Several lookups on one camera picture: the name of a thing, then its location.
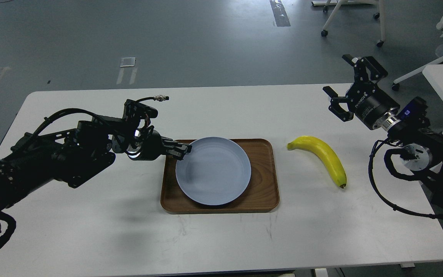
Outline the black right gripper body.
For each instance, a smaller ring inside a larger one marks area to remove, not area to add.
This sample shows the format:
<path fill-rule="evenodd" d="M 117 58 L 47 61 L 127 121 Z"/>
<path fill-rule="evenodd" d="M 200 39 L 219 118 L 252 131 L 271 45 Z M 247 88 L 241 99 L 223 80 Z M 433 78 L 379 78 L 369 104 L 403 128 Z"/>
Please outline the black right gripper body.
<path fill-rule="evenodd" d="M 400 105 L 374 82 L 355 82 L 346 92 L 349 111 L 370 130 L 379 128 L 378 120 L 388 112 L 397 112 Z"/>

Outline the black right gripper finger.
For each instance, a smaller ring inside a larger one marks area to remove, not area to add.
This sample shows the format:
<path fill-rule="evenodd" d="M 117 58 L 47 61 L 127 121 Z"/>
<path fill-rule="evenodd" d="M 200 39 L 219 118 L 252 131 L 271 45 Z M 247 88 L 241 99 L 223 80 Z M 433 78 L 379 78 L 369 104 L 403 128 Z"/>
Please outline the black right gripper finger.
<path fill-rule="evenodd" d="M 330 86 L 324 86 L 323 91 L 330 98 L 330 105 L 328 109 L 337 116 L 341 121 L 347 122 L 351 121 L 355 117 L 354 112 L 350 112 L 349 110 L 344 110 L 343 107 L 340 106 L 341 103 L 346 103 L 347 105 L 351 105 L 352 102 L 356 102 L 356 98 L 350 97 L 348 95 L 342 97 L 337 94 Z"/>
<path fill-rule="evenodd" d="M 353 57 L 344 54 L 341 58 L 353 68 L 352 86 L 375 87 L 380 80 L 388 76 L 388 71 L 372 56 Z"/>

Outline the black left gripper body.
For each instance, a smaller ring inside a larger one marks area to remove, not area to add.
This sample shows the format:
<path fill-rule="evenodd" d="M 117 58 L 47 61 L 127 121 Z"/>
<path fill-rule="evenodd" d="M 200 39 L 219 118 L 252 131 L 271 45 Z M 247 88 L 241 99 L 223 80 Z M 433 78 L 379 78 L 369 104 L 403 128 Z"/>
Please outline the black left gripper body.
<path fill-rule="evenodd" d="M 162 143 L 162 136 L 157 131 L 150 133 L 139 151 L 128 153 L 128 157 L 134 161 L 153 161 L 162 155 L 168 155 L 168 153 Z"/>

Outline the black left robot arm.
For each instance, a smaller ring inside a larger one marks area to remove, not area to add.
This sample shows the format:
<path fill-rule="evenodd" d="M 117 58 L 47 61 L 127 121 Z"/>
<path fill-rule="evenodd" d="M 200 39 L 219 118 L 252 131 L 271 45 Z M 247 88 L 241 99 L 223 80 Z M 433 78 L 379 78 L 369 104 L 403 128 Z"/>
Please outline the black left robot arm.
<path fill-rule="evenodd" d="M 0 249 L 16 229 L 15 219 L 3 210 L 50 181 L 77 188 L 112 165 L 118 153 L 152 161 L 162 155 L 182 160 L 191 152 L 191 145 L 155 131 L 151 120 L 158 111 L 144 101 L 126 100 L 120 118 L 62 109 L 11 147 L 0 159 Z"/>

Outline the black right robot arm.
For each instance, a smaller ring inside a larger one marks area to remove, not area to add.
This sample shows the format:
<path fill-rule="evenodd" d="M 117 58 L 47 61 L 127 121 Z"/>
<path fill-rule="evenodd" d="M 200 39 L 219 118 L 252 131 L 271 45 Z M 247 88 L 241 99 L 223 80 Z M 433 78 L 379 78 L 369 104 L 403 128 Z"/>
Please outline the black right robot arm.
<path fill-rule="evenodd" d="M 331 87 L 323 91 L 330 97 L 329 110 L 341 121 L 357 117 L 370 130 L 382 128 L 385 140 L 377 140 L 368 162 L 371 187 L 394 211 L 403 214 L 443 220 L 443 214 L 424 214 L 400 207 L 383 196 L 374 180 L 374 158 L 384 144 L 384 164 L 390 175 L 405 181 L 420 181 L 431 192 L 431 203 L 443 209 L 443 134 L 433 132 L 426 117 L 426 101 L 415 97 L 404 109 L 379 88 L 378 82 L 388 72 L 372 56 L 342 58 L 352 66 L 354 81 L 344 96 Z"/>

